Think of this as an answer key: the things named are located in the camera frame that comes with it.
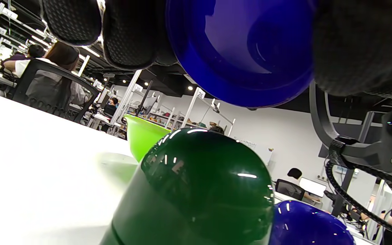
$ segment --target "metal rack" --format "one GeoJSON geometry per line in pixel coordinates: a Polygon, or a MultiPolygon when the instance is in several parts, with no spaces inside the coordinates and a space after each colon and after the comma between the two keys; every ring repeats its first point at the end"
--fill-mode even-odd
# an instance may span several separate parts
{"type": "Polygon", "coordinates": [[[219,110],[220,103],[218,103],[218,105],[215,104],[216,99],[213,99],[212,102],[211,102],[211,104],[210,104],[210,103],[208,103],[207,101],[205,101],[204,98],[205,98],[205,92],[204,92],[201,88],[197,87],[196,90],[195,90],[195,93],[194,93],[194,95],[193,95],[193,98],[192,98],[192,100],[191,100],[191,102],[190,102],[190,106],[189,106],[189,108],[188,108],[188,110],[187,110],[187,113],[186,113],[185,116],[184,116],[184,120],[183,120],[183,121],[180,121],[180,122],[182,122],[181,128],[186,127],[187,125],[190,125],[190,126],[192,126],[192,127],[199,127],[199,128],[202,128],[202,129],[207,129],[207,128],[205,128],[205,127],[200,127],[200,126],[198,126],[198,125],[190,124],[190,123],[187,122],[187,120],[188,120],[188,118],[189,118],[189,116],[190,116],[190,113],[191,113],[191,111],[192,111],[192,109],[193,109],[193,106],[194,106],[194,104],[195,104],[195,102],[196,102],[196,99],[200,99],[200,100],[202,100],[202,102],[204,102],[206,105],[208,105],[215,113],[219,114],[222,118],[224,118],[227,122],[229,122],[229,123],[231,124],[231,127],[230,127],[230,129],[229,129],[229,132],[228,132],[228,134],[227,134],[227,136],[230,136],[230,135],[231,135],[231,132],[232,132],[232,128],[233,128],[234,123],[235,123],[235,118],[234,118],[233,120],[230,120],[230,119],[227,118],[225,115],[223,115],[223,114],[220,112],[220,110],[219,110]]]}
{"type": "MultiPolygon", "coordinates": [[[[37,35],[37,36],[39,36],[39,37],[42,37],[43,40],[44,40],[45,38],[48,37],[48,36],[45,34],[45,31],[44,31],[44,32],[39,32],[39,31],[35,30],[34,28],[31,28],[30,26],[28,26],[28,25],[22,23],[21,21],[17,20],[17,14],[14,13],[13,11],[9,10],[8,8],[6,8],[5,5],[4,5],[4,3],[0,3],[0,15],[1,15],[1,14],[5,15],[5,16],[6,16],[7,18],[9,18],[10,20],[13,20],[14,22],[18,23],[18,24],[21,25],[22,27],[24,27],[24,28],[26,28],[27,30],[31,31],[31,32],[34,33],[35,35],[37,35]]],[[[11,44],[11,42],[13,42],[13,41],[14,41],[14,40],[7,40],[7,39],[6,39],[6,41],[4,41],[3,38],[0,38],[0,47],[2,46],[2,42],[5,42],[5,43],[11,45],[11,46],[14,47],[14,48],[17,48],[16,45],[11,44]]],[[[90,59],[90,56],[89,56],[89,55],[86,56],[86,57],[83,57],[83,59],[82,59],[82,60],[83,60],[83,64],[81,65],[80,70],[79,70],[78,73],[76,74],[77,76],[81,76],[81,74],[83,73],[84,68],[86,67],[87,62],[89,61],[89,59],[90,59]]]]}

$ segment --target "ceiling light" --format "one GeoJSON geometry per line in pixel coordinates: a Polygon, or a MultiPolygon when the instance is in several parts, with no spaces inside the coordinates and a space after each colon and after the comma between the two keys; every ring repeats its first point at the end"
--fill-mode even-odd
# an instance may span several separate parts
{"type": "Polygon", "coordinates": [[[84,48],[85,50],[89,51],[90,53],[94,54],[96,57],[101,57],[98,53],[96,53],[95,51],[93,51],[91,48],[83,46],[82,48],[84,48]]]}
{"type": "Polygon", "coordinates": [[[39,34],[41,34],[41,35],[44,35],[44,36],[45,36],[45,32],[43,32],[43,31],[41,31],[41,30],[39,30],[39,29],[36,29],[36,31],[37,31],[39,34]]]}
{"type": "Polygon", "coordinates": [[[41,44],[47,46],[48,48],[51,48],[51,46],[49,46],[49,44],[48,44],[47,42],[43,41],[42,39],[40,39],[40,38],[38,38],[38,37],[36,37],[36,36],[31,36],[31,37],[32,37],[33,39],[37,40],[39,43],[41,43],[41,44]]]}

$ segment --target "ceiling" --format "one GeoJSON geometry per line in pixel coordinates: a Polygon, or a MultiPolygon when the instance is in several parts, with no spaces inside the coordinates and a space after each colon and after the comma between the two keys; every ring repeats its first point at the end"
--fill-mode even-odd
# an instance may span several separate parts
{"type": "MultiPolygon", "coordinates": [[[[19,21],[34,29],[45,29],[45,24],[39,17],[39,0],[11,0],[11,5],[12,11],[18,14],[17,19],[19,21]]],[[[11,32],[10,36],[22,43],[25,43],[27,39],[31,39],[31,34],[33,34],[15,22],[9,22],[8,18],[3,15],[0,17],[0,26],[9,29],[11,32]]],[[[104,59],[99,42],[90,48],[100,54],[100,57],[96,57],[89,51],[80,48],[80,53],[83,56],[90,55],[90,61],[83,72],[83,76],[103,81],[104,73],[111,73],[114,74],[114,77],[109,79],[109,83],[122,86],[129,84],[134,72],[123,71],[109,65],[104,59]]],[[[190,91],[187,89],[192,83],[185,78],[184,74],[186,73],[180,65],[170,67],[153,65],[143,70],[137,83],[146,88],[145,82],[153,81],[151,89],[160,91],[168,96],[180,97],[182,95],[193,95],[194,90],[190,91]]],[[[392,110],[392,99],[383,99],[370,95],[348,97],[329,96],[329,107],[332,116],[362,120],[365,118],[367,111],[388,112],[392,110]]],[[[294,100],[280,105],[277,108],[309,112],[308,90],[304,91],[294,100]]]]}

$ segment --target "white shirt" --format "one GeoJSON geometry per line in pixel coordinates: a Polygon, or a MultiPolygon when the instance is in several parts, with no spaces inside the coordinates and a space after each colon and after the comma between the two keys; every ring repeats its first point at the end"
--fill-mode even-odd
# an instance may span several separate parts
{"type": "MultiPolygon", "coordinates": [[[[57,66],[56,63],[54,63],[48,59],[45,59],[45,58],[37,58],[37,59],[57,66]]],[[[27,68],[28,64],[30,63],[30,61],[31,60],[15,61],[14,62],[14,74],[20,78],[22,76],[23,72],[25,71],[25,69],[27,68]]]]}

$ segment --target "green bowl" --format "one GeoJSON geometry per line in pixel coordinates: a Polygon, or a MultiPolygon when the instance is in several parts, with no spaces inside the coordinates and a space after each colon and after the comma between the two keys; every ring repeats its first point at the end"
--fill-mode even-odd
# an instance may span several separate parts
{"type": "Polygon", "coordinates": [[[148,151],[170,130],[132,115],[125,115],[128,128],[126,136],[131,153],[140,162],[148,151]]]}

